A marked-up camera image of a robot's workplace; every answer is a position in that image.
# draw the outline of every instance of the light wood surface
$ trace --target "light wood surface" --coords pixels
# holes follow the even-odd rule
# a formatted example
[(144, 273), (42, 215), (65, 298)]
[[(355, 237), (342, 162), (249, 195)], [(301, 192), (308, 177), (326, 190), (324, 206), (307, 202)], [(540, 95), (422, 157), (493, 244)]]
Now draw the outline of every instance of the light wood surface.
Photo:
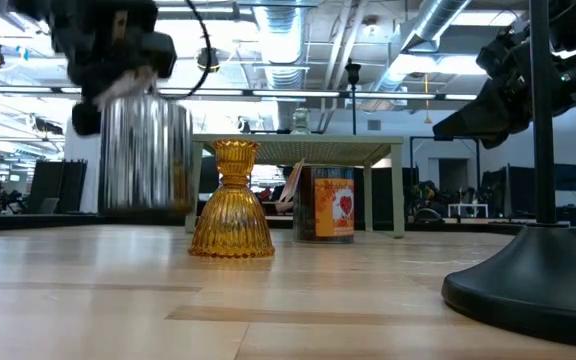
[(575, 359), (448, 309), (449, 272), (510, 237), (359, 233), (269, 259), (187, 255), (183, 228), (0, 232), (0, 359)]

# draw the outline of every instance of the red heart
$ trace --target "red heart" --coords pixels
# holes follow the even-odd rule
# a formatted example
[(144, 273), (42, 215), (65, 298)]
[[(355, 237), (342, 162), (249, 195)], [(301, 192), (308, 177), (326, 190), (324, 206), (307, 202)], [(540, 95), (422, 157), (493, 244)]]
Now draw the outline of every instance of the red heart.
[(352, 198), (350, 196), (342, 196), (341, 200), (339, 200), (339, 205), (346, 215), (350, 214), (350, 210), (352, 210)]

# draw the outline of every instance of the black stand base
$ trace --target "black stand base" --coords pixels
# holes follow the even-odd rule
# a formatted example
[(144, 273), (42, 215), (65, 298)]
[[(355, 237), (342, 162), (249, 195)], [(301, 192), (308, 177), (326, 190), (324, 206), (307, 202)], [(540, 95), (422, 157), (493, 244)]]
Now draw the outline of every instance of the black stand base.
[(576, 345), (576, 235), (526, 227), (490, 259), (448, 275), (442, 295), (481, 322)]

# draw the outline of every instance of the table leg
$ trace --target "table leg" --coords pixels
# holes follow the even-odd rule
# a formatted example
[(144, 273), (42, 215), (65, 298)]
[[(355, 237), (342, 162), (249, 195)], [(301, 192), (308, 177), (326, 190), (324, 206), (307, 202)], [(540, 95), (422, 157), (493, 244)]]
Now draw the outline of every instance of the table leg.
[(366, 231), (373, 231), (372, 219), (372, 164), (364, 164), (364, 221)]
[(186, 215), (186, 232), (195, 232), (197, 222), (197, 207), (199, 205), (199, 181), (201, 180), (201, 155), (204, 151), (204, 144), (200, 142), (192, 143), (192, 211)]
[(401, 175), (401, 145), (390, 145), (392, 164), (392, 215), (395, 238), (404, 237), (404, 181)]

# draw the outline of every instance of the tin can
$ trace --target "tin can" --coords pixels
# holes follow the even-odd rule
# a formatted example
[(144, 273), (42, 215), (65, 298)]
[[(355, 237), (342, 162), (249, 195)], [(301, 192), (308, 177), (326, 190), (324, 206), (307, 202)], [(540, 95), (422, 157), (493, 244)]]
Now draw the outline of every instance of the tin can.
[(99, 212), (184, 215), (192, 210), (192, 120), (152, 95), (113, 100), (102, 114)]
[(354, 169), (304, 166), (295, 193), (295, 241), (352, 243), (355, 231)]

